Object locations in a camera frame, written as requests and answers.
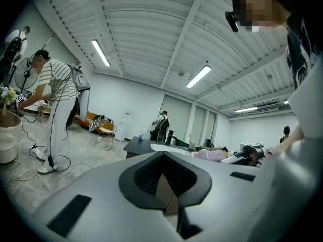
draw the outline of ceiling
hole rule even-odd
[[[294,90],[286,30],[232,32],[231,0],[34,0],[61,42],[95,72],[159,87],[229,116]],[[91,40],[106,53],[106,67]],[[191,89],[189,80],[212,67]]]

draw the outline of ceiling light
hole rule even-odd
[[[236,113],[252,111],[252,110],[257,110],[257,109],[258,109],[257,107],[244,108],[244,109],[236,110]]]
[[[211,66],[205,65],[203,69],[193,78],[192,81],[186,85],[186,88],[192,88],[199,80],[201,80],[209,71],[211,71]]]
[[[95,47],[96,51],[99,53],[100,57],[102,58],[103,62],[105,63],[106,66],[110,66],[110,62],[108,61],[108,59],[106,58],[105,54],[103,53],[99,43],[97,42],[97,40],[93,40],[92,41],[93,46]]]

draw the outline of white pants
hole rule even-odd
[[[69,117],[72,108],[74,107],[75,99],[68,99],[62,101],[55,101],[51,107],[49,121],[47,123],[47,144],[44,150],[44,156],[52,156],[54,165],[57,165],[55,159],[60,155],[62,147],[62,139],[64,135],[64,127],[67,118]],[[44,167],[49,168],[48,158]]]

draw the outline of pink pillow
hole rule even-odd
[[[225,159],[226,157],[225,157],[223,151],[221,151],[221,150],[208,151],[208,150],[203,149],[198,152],[198,155],[196,156],[196,158],[220,162],[221,160]]]

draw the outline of striped shirt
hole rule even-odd
[[[77,97],[77,89],[71,78],[71,68],[61,61],[51,59],[39,74],[38,85],[49,84],[53,93],[51,100],[68,100]]]

